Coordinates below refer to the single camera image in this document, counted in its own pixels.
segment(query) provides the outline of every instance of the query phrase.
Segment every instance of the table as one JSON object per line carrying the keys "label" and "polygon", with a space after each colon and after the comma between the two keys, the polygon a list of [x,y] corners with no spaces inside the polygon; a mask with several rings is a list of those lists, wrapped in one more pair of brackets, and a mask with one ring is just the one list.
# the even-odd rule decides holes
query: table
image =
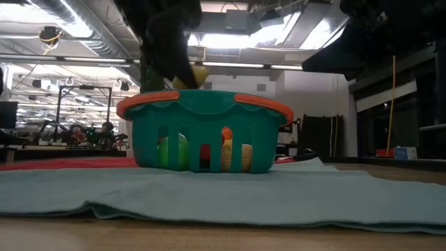
{"label": "table", "polygon": [[[446,185],[446,173],[375,165],[335,164],[377,178]],[[311,250],[443,251],[446,237],[316,228],[167,224],[93,218],[0,218],[0,250]]]}

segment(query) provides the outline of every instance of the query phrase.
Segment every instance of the basket handle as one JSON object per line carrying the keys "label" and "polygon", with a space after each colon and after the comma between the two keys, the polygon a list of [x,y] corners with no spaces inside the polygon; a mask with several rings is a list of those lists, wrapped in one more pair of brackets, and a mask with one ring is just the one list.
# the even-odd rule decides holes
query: basket handle
{"label": "basket handle", "polygon": [[157,93],[145,93],[133,96],[132,98],[128,98],[122,100],[118,103],[116,107],[116,114],[122,118],[126,119],[124,114],[127,109],[137,106],[143,105],[148,102],[158,102],[158,101],[172,101],[180,98],[180,93],[177,91],[163,91]]}
{"label": "basket handle", "polygon": [[237,93],[234,96],[234,100],[239,103],[249,104],[249,105],[258,105],[258,106],[273,109],[277,112],[282,113],[286,119],[286,123],[282,126],[287,126],[293,122],[294,111],[289,106],[284,105],[280,102],[271,100],[269,98],[262,98],[262,97],[258,97],[258,96],[251,96],[251,95],[241,94],[241,93]]}

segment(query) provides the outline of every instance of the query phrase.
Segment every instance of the orange toy fruit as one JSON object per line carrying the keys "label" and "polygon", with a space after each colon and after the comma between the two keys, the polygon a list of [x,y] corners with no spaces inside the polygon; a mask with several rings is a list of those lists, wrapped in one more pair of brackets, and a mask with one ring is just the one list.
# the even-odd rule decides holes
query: orange toy fruit
{"label": "orange toy fruit", "polygon": [[232,139],[232,130],[229,129],[229,127],[227,127],[227,126],[223,127],[222,134],[223,134],[225,140]]}

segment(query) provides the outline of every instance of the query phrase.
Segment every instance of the ceiling duct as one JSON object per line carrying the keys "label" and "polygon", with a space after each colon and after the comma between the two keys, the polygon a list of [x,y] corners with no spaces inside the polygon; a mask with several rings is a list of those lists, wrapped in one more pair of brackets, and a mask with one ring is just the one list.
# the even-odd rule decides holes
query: ceiling duct
{"label": "ceiling duct", "polygon": [[[33,7],[56,19],[56,23],[76,38],[86,38],[81,43],[103,58],[131,58],[104,24],[80,0],[26,0]],[[125,69],[129,76],[139,79],[139,70],[132,66]]]}

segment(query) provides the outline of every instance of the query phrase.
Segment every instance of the white wall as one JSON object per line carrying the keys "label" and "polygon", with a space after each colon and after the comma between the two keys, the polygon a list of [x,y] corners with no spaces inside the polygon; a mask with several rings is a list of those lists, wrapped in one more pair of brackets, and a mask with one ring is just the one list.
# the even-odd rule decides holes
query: white wall
{"label": "white wall", "polygon": [[[235,91],[248,93],[266,98],[274,98],[275,82],[269,77],[262,76],[233,76],[210,75],[206,82],[212,82],[212,90]],[[266,91],[257,91],[257,84],[266,84]]]}
{"label": "white wall", "polygon": [[[342,75],[285,71],[277,79],[275,100],[291,107],[294,119],[308,116],[344,116],[344,153],[357,155],[356,110],[348,82]],[[281,134],[285,143],[295,138]]]}

